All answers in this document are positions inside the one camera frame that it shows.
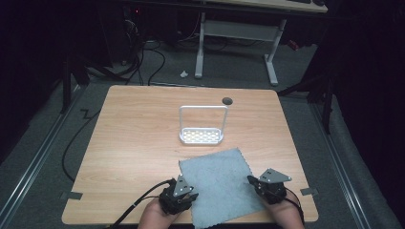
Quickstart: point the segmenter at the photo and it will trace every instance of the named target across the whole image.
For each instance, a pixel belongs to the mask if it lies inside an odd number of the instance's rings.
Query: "desk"
[[[228,108],[223,142],[185,146],[179,138],[179,107],[223,105]],[[113,86],[105,99],[73,187],[81,200],[69,199],[67,224],[110,224],[155,184],[177,177],[179,160],[238,147],[253,175],[273,168],[292,177],[286,186],[301,200],[306,221],[318,219],[312,196],[301,196],[308,183],[277,93],[270,90]],[[151,195],[158,195],[161,189]],[[123,223],[138,223],[148,200]],[[267,212],[230,222],[269,222]],[[191,223],[190,211],[177,223]]]
[[[312,2],[310,4],[305,4],[287,0],[205,0],[204,3],[205,2],[235,4],[259,8],[272,8],[277,10],[298,10],[307,12],[327,12],[328,10],[325,6],[319,7]],[[272,42],[269,53],[265,55],[265,63],[270,84],[273,86],[277,86],[278,80],[274,71],[272,60],[274,54],[276,53],[281,36],[283,35],[283,30],[286,23],[287,20],[283,19],[281,20],[281,23],[278,27],[271,27],[217,20],[205,20],[205,13],[203,12],[200,25],[200,44],[197,53],[195,77],[203,77],[203,40],[206,35],[243,38]]]

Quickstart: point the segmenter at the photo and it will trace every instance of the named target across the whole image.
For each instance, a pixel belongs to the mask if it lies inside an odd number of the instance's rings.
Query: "human hand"
[[[152,199],[143,210],[143,214],[140,217],[138,229],[167,229],[179,216],[165,214],[161,210],[159,199]]]
[[[299,206],[299,200],[289,189],[287,189],[286,198],[295,202]],[[290,202],[283,200],[279,203],[268,204],[264,201],[264,205],[270,212],[277,224],[284,229],[304,229],[298,209]]]

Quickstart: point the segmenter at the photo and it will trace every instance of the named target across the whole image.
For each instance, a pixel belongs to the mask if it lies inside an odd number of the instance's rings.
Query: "metal rail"
[[[0,229],[7,228],[10,224],[12,217],[23,201],[25,195],[30,190],[36,176],[39,174],[42,166],[44,165],[48,155],[51,152],[53,142],[62,128],[66,118],[68,117],[72,107],[76,101],[83,95],[85,88],[83,86],[77,86],[74,90],[73,102],[65,114],[60,114],[54,125],[51,127],[41,146],[35,154],[31,164],[24,173],[24,175],[18,181],[14,191],[12,192],[9,200],[0,212]]]
[[[369,223],[369,220],[367,219],[366,213],[363,211],[360,199],[358,198],[358,195],[352,186],[352,182],[348,174],[346,173],[345,166],[340,159],[336,147],[334,146],[333,140],[331,136],[325,132],[325,129],[322,125],[322,114],[319,111],[319,108],[316,106],[316,104],[312,103],[309,104],[309,108],[314,117],[317,119],[317,126],[321,131],[325,142],[328,145],[333,169],[336,173],[346,201],[348,202],[349,208],[352,211],[352,215],[357,224],[357,228],[371,229],[372,227]]]

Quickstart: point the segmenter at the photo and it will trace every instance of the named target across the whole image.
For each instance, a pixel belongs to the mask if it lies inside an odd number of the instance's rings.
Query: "white metal frame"
[[[206,35],[224,36],[232,38],[242,38],[249,40],[262,40],[272,42],[269,54],[265,54],[265,62],[267,67],[268,78],[272,86],[278,85],[278,80],[273,66],[273,57],[277,51],[281,36],[283,35],[284,27],[287,23],[283,19],[279,27],[261,26],[244,23],[233,23],[224,21],[205,20],[205,13],[202,13],[200,27],[200,43],[197,53],[196,62],[196,78],[203,77],[203,40]]]
[[[221,129],[215,127],[183,127],[182,111],[184,109],[224,109],[224,119]],[[180,116],[180,140],[184,144],[191,145],[217,145],[224,138],[224,127],[227,117],[226,106],[181,106]]]

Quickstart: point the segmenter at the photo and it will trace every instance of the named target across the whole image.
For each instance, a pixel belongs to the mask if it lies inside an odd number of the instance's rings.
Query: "gray cloth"
[[[252,175],[239,149],[222,151],[180,161],[187,183],[199,196],[191,214],[196,228],[207,228],[244,215],[264,210],[254,187]]]

